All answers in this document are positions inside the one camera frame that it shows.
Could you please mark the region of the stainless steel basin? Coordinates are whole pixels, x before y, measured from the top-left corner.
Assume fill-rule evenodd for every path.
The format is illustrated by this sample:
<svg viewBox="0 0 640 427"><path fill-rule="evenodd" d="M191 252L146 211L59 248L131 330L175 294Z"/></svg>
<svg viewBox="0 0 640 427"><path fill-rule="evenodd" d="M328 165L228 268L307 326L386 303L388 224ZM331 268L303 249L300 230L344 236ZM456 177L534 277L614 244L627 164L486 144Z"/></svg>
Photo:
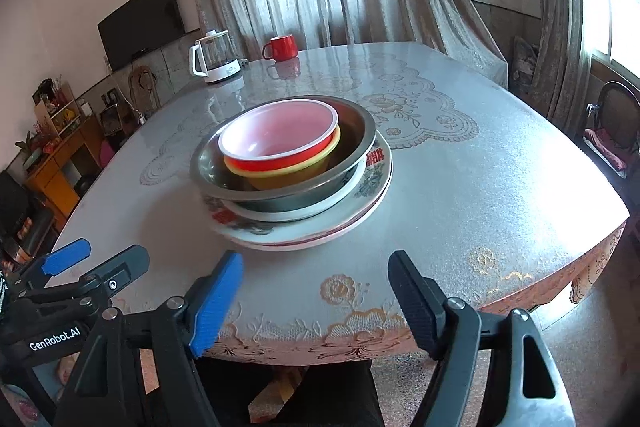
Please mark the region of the stainless steel basin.
<svg viewBox="0 0 640 427"><path fill-rule="evenodd" d="M335 96L308 95L294 98L326 102L337 111L341 140L330 155L326 172L304 182L266 191L256 190L245 179L233 174L224 165L224 155L219 150L218 139L222 129L234 118L248 112L247 110L218 126L195 149L190 175L202 194L236 202L249 210L294 210L329 196L332 190L340 186L341 181L346 180L346 174L357 166L358 161L367 158L376 133L374 119L367 109Z"/></svg>

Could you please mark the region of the red ceramic mug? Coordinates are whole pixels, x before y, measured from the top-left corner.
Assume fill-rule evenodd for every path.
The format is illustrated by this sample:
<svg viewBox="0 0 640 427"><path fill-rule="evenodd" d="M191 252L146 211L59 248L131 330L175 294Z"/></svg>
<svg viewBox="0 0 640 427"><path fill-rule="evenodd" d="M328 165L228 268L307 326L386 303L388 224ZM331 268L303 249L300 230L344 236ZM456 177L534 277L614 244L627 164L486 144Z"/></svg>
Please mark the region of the red ceramic mug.
<svg viewBox="0 0 640 427"><path fill-rule="evenodd" d="M276 62L292 60L298 55L298 47L293 35L271 38L262 48L262 58Z"/></svg>

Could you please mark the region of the yellow plastic bowl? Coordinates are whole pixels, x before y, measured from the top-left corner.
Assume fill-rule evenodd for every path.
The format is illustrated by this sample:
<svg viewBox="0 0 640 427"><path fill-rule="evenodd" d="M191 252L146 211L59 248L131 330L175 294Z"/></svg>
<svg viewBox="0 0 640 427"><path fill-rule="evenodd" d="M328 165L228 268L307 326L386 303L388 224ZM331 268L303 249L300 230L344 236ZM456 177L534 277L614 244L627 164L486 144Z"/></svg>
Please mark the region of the yellow plastic bowl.
<svg viewBox="0 0 640 427"><path fill-rule="evenodd" d="M237 176L245 179L251 187L258 191L274 190L296 183L304 182L326 172L330 155L341 140L341 128L336 127L328 144L323 145L314 155L295 165L271 170L241 169L236 160L224 156L224 165Z"/></svg>

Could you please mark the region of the floral lace tablecloth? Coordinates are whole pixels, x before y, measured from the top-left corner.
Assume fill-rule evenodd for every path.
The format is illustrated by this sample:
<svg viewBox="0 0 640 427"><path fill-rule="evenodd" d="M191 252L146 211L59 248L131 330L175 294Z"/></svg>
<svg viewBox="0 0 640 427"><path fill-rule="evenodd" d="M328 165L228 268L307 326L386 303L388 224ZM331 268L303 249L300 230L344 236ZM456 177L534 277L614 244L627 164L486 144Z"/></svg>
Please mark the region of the floral lace tablecloth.
<svg viewBox="0 0 640 427"><path fill-rule="evenodd" d="M352 195L270 225L235 216L198 186L191 158L222 122L311 95L355 102L378 126ZM397 249L447 294L503 313L581 284L608 261L627 219L593 162L497 83L422 44L357 44L254 62L216 86L192 81L115 155L58 243L91 246L64 281L145 247L149 271L115 299L128 312L183 294L235 249L244 281L213 355L311 365L413 348L386 275Z"/></svg>

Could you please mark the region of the wooden chair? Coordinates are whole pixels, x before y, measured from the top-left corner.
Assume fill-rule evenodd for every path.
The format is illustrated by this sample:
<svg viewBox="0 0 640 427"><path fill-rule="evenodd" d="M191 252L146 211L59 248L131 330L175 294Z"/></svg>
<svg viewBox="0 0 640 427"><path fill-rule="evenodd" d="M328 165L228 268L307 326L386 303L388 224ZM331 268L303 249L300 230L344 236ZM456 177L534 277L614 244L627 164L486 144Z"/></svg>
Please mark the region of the wooden chair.
<svg viewBox="0 0 640 427"><path fill-rule="evenodd" d="M128 77L129 98L132 106L144 117L150 118L160 108L157 80L149 66L138 66Z"/></svg>

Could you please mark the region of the dark chair with cushion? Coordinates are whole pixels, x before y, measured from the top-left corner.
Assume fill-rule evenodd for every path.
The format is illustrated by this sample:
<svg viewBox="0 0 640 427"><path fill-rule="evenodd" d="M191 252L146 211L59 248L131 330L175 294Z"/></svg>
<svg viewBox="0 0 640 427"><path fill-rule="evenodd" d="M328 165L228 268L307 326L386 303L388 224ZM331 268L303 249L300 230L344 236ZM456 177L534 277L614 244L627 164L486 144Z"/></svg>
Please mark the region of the dark chair with cushion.
<svg viewBox="0 0 640 427"><path fill-rule="evenodd" d="M588 103L578 145L614 185L628 185L639 169L639 98L626 84L606 82Z"/></svg>

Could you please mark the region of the orange wooden desk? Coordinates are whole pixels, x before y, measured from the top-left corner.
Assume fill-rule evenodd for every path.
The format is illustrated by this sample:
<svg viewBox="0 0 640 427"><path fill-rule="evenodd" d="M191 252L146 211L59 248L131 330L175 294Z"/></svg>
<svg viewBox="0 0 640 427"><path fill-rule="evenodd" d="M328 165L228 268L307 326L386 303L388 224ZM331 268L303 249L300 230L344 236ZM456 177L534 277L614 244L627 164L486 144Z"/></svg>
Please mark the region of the orange wooden desk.
<svg viewBox="0 0 640 427"><path fill-rule="evenodd" d="M38 162L23 184L42 195L46 205L66 220L81 200L76 185L87 178L96 179L102 171L103 139L96 116L85 119L50 155Z"/></svg>

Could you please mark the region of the black sofa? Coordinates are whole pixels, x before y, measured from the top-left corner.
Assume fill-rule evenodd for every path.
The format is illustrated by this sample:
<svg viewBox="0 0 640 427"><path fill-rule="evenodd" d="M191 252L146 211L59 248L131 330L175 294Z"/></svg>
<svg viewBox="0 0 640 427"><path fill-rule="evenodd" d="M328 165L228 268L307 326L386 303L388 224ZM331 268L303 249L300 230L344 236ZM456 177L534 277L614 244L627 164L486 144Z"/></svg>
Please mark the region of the black sofa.
<svg viewBox="0 0 640 427"><path fill-rule="evenodd" d="M48 253L56 239L53 211L28 188L1 173L1 270L11 273Z"/></svg>

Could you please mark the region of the pink bag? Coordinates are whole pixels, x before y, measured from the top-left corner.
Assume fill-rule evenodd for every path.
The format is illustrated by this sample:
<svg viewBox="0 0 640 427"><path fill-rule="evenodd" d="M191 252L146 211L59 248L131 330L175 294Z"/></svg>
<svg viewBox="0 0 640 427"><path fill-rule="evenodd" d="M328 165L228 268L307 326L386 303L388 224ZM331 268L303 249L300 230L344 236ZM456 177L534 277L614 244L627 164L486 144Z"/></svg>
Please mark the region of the pink bag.
<svg viewBox="0 0 640 427"><path fill-rule="evenodd" d="M112 149L111 144L108 143L107 141L103 141L101 143L100 153L99 153L100 166L102 168L105 168L110 163L110 161L113 159L114 156L115 156L115 152Z"/></svg>

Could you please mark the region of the wooden desk shelf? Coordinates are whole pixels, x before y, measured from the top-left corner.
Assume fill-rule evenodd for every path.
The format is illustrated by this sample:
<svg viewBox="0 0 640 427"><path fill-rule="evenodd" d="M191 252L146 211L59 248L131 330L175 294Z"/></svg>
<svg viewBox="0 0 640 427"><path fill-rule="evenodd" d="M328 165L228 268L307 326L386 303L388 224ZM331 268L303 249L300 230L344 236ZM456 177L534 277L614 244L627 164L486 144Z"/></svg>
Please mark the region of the wooden desk shelf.
<svg viewBox="0 0 640 427"><path fill-rule="evenodd" d="M67 82L46 78L32 96L40 130L64 140L82 121L81 111Z"/></svg>

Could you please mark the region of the small dark speaker cabinet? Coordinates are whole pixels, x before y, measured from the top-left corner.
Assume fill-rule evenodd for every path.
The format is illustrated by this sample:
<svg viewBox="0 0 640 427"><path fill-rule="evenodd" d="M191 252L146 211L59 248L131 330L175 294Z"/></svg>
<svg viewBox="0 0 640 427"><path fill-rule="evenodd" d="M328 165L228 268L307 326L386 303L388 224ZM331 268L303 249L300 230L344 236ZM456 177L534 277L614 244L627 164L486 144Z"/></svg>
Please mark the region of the small dark speaker cabinet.
<svg viewBox="0 0 640 427"><path fill-rule="evenodd" d="M137 119L126 102L107 106L100 113L99 120L106 136L121 133L125 138L128 138L136 131L137 127Z"/></svg>

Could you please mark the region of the white glass electric kettle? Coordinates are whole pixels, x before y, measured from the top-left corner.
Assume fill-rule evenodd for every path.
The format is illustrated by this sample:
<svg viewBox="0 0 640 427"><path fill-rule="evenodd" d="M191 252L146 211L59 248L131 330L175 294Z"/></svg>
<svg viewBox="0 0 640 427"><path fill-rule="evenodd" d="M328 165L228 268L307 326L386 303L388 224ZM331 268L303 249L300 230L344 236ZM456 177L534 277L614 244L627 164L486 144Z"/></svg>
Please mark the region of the white glass electric kettle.
<svg viewBox="0 0 640 427"><path fill-rule="evenodd" d="M211 30L189 49L189 70L206 83L224 81L241 72L239 57L234 52L229 31Z"/></svg>

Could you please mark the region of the black wall television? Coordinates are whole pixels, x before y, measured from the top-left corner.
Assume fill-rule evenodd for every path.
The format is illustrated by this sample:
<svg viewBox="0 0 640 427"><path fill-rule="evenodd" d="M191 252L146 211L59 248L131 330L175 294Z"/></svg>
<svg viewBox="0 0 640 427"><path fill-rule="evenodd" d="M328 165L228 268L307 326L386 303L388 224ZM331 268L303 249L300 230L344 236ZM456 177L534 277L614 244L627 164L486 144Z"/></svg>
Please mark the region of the black wall television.
<svg viewBox="0 0 640 427"><path fill-rule="evenodd" d="M98 31L113 72L186 33L177 0L129 0Z"/></svg>

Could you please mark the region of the large dragon pattern plate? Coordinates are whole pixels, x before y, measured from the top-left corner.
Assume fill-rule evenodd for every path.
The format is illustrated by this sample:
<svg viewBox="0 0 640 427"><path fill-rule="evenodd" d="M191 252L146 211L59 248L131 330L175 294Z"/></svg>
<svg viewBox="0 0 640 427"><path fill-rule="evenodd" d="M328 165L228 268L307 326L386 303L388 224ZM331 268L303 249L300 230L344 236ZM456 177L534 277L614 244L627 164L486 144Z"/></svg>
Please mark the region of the large dragon pattern plate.
<svg viewBox="0 0 640 427"><path fill-rule="evenodd" d="M242 218L212 196L202 198L202 207L209 215L210 227L236 245L258 251L296 251L328 243L366 221L384 199L392 176L393 155L390 179L378 196L366 198L363 204L343 200L317 216L297 221L271 223Z"/></svg>

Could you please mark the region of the white floral plate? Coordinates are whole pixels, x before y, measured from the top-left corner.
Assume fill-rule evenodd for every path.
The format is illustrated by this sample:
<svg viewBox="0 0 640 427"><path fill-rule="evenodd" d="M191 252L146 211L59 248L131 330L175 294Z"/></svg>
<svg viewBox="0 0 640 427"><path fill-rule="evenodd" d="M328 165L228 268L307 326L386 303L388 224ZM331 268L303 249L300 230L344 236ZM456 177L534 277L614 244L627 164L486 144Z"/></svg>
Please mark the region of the white floral plate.
<svg viewBox="0 0 640 427"><path fill-rule="evenodd" d="M367 158L358 161L357 166L346 174L346 180L341 181L336 190L332 190L329 196L322 198L319 202L285 211L249 210L236 202L219 199L217 202L220 202L222 207L237 216L250 220L271 223L303 220L317 216L343 200L353 199L357 204L363 204L366 198L378 196L390 179L390 169L392 169L390 144L378 131L374 143L367 153Z"/></svg>

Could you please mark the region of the red plastic bowl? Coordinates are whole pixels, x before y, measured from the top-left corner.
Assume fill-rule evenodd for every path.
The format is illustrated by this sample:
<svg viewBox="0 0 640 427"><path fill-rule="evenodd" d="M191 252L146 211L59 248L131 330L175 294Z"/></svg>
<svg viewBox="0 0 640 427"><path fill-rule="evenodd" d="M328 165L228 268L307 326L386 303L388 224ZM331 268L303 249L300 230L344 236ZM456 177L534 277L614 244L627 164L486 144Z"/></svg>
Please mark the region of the red plastic bowl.
<svg viewBox="0 0 640 427"><path fill-rule="evenodd" d="M253 108L227 124L218 147L231 166L247 172L292 167L325 150L338 115L326 102L288 98Z"/></svg>

